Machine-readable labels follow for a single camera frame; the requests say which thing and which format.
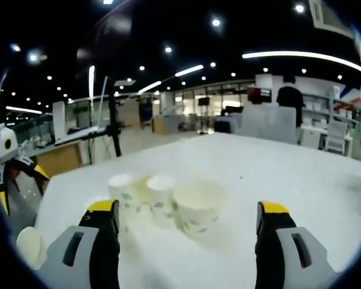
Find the black pole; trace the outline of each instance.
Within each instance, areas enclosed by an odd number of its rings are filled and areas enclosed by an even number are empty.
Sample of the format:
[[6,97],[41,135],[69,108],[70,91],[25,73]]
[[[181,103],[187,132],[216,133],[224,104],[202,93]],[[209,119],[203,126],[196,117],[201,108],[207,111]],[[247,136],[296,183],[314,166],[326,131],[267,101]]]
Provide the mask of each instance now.
[[119,142],[119,131],[120,126],[116,121],[116,102],[115,97],[113,96],[113,83],[115,79],[113,77],[109,77],[107,81],[106,91],[108,93],[108,107],[109,107],[109,116],[110,116],[110,126],[109,126],[109,134],[113,139],[113,146],[115,147],[115,152],[117,157],[121,157],[121,149]]

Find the white tablecloth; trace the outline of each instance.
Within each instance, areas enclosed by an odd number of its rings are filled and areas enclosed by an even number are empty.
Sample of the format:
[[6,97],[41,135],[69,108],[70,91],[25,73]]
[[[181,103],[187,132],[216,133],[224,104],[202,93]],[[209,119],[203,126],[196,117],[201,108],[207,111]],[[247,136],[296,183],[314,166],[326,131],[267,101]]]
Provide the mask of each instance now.
[[50,244],[86,208],[108,199],[107,181],[128,172],[157,172],[180,180],[193,172],[224,185],[220,221],[198,243],[149,218],[120,238],[121,288],[254,288],[257,202],[280,202],[306,227],[343,270],[361,245],[361,162],[300,146],[213,134],[126,155],[51,179],[36,228]]

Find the black shirt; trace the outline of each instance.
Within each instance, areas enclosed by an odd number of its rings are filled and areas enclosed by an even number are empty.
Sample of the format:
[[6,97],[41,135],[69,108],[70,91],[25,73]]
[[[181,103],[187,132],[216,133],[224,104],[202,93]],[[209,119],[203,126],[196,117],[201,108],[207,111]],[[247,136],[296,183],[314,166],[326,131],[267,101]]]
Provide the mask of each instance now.
[[299,128],[302,124],[303,95],[295,87],[285,86],[278,92],[277,102],[281,107],[294,107],[297,110],[295,126]]

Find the black ceiling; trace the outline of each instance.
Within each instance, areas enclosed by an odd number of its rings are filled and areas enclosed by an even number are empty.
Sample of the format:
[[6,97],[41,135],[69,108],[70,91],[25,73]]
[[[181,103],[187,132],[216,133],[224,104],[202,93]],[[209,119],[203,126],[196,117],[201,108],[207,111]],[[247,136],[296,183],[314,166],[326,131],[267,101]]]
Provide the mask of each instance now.
[[[1,2],[0,76],[5,67],[10,67],[1,104],[48,111],[53,102],[67,99],[64,93],[72,99],[88,96],[87,73],[82,73],[77,63],[77,49],[83,43],[88,44],[96,31],[95,24],[121,0],[114,0],[112,5],[103,5],[102,0]],[[358,6],[361,1],[353,1],[352,6],[342,1],[330,2],[334,2],[343,20],[351,20],[361,30]],[[178,90],[205,82],[232,80],[232,72],[237,79],[253,78],[263,73],[264,67],[269,68],[269,73],[296,75],[305,68],[306,76],[334,81],[343,75],[342,83],[360,85],[360,72],[329,61],[286,57],[242,59],[241,55],[247,52],[291,50],[332,55],[358,64],[354,42],[336,33],[314,29],[308,0],[299,3],[306,6],[304,14],[294,11],[297,1],[291,0],[129,0],[117,13],[130,19],[131,31],[107,42],[105,48],[107,53],[111,48],[111,53],[105,62],[117,79],[136,80],[120,92],[136,92],[198,64],[203,64],[204,70],[184,78],[172,78],[157,89],[170,86],[171,90]],[[222,22],[219,30],[211,26],[214,17]],[[21,52],[12,53],[10,43],[18,43]],[[172,48],[171,54],[164,53],[166,45]],[[48,58],[39,65],[29,65],[26,58],[32,49],[38,49]],[[214,69],[209,67],[211,61],[216,63]],[[145,66],[145,70],[140,71],[139,66]],[[48,75],[52,76],[51,81],[46,79]],[[95,95],[98,95],[105,72],[97,66],[95,75]]]

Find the paper cup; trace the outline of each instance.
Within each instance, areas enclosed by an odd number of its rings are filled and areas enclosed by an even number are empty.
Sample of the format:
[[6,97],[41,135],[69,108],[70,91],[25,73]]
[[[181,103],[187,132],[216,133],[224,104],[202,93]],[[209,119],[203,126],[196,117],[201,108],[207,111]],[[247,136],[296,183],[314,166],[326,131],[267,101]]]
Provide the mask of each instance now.
[[128,174],[116,175],[108,181],[109,195],[119,201],[119,231],[128,232],[128,222],[140,212],[141,200]]
[[33,227],[23,229],[17,237],[17,249],[25,262],[34,270],[46,261],[47,248],[41,235]]
[[149,210],[154,221],[162,227],[174,226],[171,205],[175,181],[168,175],[157,175],[150,178],[147,186],[151,191]]
[[184,231],[193,238],[200,238],[218,221],[225,192],[219,184],[198,179],[174,190],[174,201]]

